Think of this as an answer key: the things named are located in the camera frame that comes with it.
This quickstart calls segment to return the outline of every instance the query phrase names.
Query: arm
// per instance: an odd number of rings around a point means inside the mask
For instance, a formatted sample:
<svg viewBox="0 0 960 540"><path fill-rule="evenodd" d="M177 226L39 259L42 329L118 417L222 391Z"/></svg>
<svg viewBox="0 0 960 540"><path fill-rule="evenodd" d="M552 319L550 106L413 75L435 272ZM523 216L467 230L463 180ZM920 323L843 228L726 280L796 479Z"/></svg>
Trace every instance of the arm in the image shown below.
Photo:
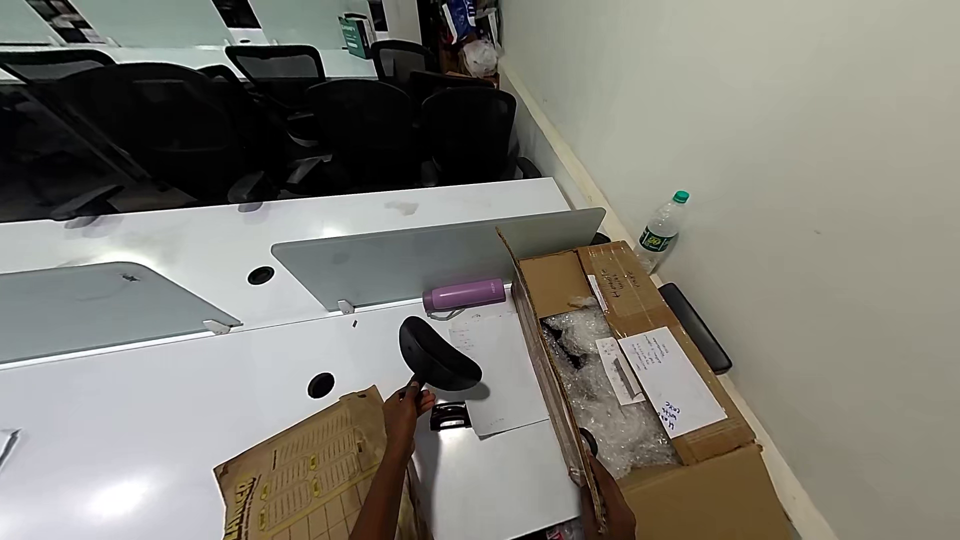
<svg viewBox="0 0 960 540"><path fill-rule="evenodd" d="M584 535L587 540L635 540L636 517L633 510L627 505L616 485L616 480L604 469L603 465L592 455L587 458L590 469L597 480L597 491L603 499L607 518L607 533L600 534L597 529L597 519L593 515L593 503L590 502L590 492L586 487L580 488L581 515L584 524Z"/></svg>
<svg viewBox="0 0 960 540"><path fill-rule="evenodd" d="M387 451L373 475L370 492L360 508L357 523L350 534L351 540L393 540L396 534L403 479L407 463L414 453L417 417L430 410L437 401L436 396L423 390L420 392L418 404L417 390L417 383L411 382L406 388L394 392L383 404Z"/></svg>

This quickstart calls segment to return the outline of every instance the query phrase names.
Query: plastic water bottle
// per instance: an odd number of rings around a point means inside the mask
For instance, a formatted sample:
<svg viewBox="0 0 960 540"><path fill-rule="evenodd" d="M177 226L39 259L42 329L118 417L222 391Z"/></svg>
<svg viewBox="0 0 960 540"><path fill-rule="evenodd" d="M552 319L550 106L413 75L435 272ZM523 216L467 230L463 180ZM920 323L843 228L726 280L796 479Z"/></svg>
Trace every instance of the plastic water bottle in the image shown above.
<svg viewBox="0 0 960 540"><path fill-rule="evenodd" d="M647 222L647 228L634 248L636 256L640 258L640 266L647 274L652 274L657 268L666 248L680 232L686 214L686 200L689 198L690 194L686 191L677 191L673 200L658 208Z"/></svg>

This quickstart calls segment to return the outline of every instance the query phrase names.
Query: hand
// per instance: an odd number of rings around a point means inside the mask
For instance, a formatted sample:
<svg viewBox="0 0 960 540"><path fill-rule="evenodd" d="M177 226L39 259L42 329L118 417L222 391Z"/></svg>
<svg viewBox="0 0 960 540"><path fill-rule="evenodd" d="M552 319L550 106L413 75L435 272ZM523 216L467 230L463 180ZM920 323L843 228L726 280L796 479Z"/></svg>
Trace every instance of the hand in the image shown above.
<svg viewBox="0 0 960 540"><path fill-rule="evenodd" d="M417 418L433 408L437 396L429 390L420 392L420 385L411 381L409 385L394 392L383 404L383 424L387 430L387 452L399 452L409 458L414 452L414 431Z"/></svg>
<svg viewBox="0 0 960 540"><path fill-rule="evenodd" d="M597 491L600 492L600 498L603 500L605 514L607 516L607 532L600 534L597 532L596 516L593 515L593 503L590 502L590 491L584 486L580 488L580 520L584 525L584 535L587 540L635 540L636 539L636 518L633 510L627 506L627 502L620 493L620 488L616 485L616 480L610 476L607 469L596 460L592 455L587 458L590 462L590 469L593 469L593 476L597 480Z"/></svg>

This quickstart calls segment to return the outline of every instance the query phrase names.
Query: bottle label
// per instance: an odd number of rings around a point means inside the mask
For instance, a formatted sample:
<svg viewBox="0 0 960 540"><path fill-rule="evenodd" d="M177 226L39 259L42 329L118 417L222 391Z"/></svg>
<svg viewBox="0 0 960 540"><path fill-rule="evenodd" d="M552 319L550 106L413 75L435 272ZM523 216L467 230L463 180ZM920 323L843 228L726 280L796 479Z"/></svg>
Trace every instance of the bottle label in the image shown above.
<svg viewBox="0 0 960 540"><path fill-rule="evenodd" d="M670 245L670 240L675 237L675 234L673 236L657 236L651 233L649 229L644 229L639 243L647 251L661 252L666 250L666 247Z"/></svg>

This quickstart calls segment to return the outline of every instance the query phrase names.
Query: bubble wrap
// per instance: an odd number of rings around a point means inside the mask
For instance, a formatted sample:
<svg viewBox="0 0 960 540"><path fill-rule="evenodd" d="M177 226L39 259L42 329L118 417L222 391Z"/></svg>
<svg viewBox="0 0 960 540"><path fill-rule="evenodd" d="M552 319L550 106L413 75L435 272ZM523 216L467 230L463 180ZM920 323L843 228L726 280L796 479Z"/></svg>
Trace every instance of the bubble wrap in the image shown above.
<svg viewBox="0 0 960 540"><path fill-rule="evenodd" d="M562 332L558 342L548 328L542 328L550 353L561 359L557 368L577 424L593 434L597 458L610 474L620 479L636 466L679 463L650 402L620 405L616 399L597 352L596 340L612 336L600 308L594 304L542 322ZM576 369L563 361L569 355L579 356L583 367Z"/></svg>

